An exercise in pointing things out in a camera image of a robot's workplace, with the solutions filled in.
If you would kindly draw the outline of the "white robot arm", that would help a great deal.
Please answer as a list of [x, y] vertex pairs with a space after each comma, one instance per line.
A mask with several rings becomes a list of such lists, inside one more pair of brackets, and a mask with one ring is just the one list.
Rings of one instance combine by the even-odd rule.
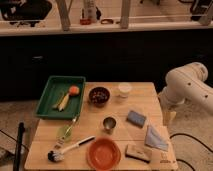
[[170, 70], [166, 86], [158, 94], [163, 114], [163, 125], [168, 126], [176, 116], [174, 108], [190, 100], [213, 114], [213, 87], [205, 84], [208, 78], [206, 66], [192, 62]]

